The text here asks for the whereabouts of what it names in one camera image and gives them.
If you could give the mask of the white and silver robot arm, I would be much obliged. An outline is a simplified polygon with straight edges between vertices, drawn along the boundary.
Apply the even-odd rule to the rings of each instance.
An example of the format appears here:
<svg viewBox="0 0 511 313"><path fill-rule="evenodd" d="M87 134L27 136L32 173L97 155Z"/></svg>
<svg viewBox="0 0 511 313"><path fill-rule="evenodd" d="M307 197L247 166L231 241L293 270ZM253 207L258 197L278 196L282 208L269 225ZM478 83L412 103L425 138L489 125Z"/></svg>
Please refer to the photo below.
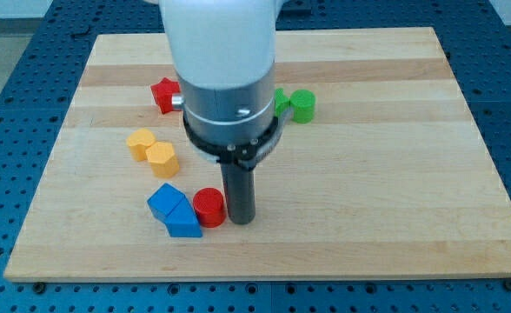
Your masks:
<svg viewBox="0 0 511 313"><path fill-rule="evenodd" d="M283 0L155 0L189 140L251 171L276 146L275 24Z"/></svg>

